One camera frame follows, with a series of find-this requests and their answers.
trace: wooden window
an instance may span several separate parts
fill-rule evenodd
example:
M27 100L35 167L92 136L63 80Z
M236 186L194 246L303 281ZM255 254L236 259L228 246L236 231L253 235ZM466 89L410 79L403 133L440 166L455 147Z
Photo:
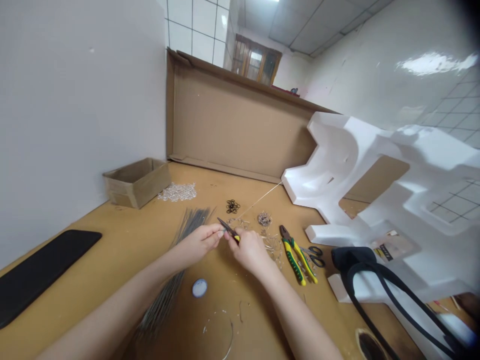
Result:
M272 85L282 53L237 34L231 71L265 85Z

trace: ceiling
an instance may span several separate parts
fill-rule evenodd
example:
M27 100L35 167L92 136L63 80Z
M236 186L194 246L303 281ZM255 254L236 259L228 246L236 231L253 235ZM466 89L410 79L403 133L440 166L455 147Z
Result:
M393 0L239 0L238 25L316 57Z

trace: small scissors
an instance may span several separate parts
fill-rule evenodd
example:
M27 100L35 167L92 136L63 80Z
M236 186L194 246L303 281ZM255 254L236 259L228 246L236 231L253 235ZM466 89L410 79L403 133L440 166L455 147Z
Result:
M217 217L217 219L220 222L220 224L225 228L225 230L227 230L230 233L231 237L234 238L237 243L239 243L240 236L235 232L235 230L232 230L232 228L221 218Z
M325 267L325 261L322 260L321 256L324 254L322 249L317 246L310 246L309 248L301 247L300 248L304 253L308 254L311 261L318 266L319 268Z

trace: black rubber mat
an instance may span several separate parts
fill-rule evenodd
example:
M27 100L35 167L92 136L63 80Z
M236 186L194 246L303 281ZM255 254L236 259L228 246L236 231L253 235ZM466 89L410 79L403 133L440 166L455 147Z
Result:
M10 324L100 238L67 230L0 277L0 329Z

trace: right hand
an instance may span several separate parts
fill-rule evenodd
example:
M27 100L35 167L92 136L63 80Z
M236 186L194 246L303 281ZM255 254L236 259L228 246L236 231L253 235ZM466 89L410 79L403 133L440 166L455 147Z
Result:
M267 253L264 241L258 233L241 227L237 227L235 231L240 236L240 243L237 243L228 231L225 231L223 236L228 240L235 259L258 278L275 263Z

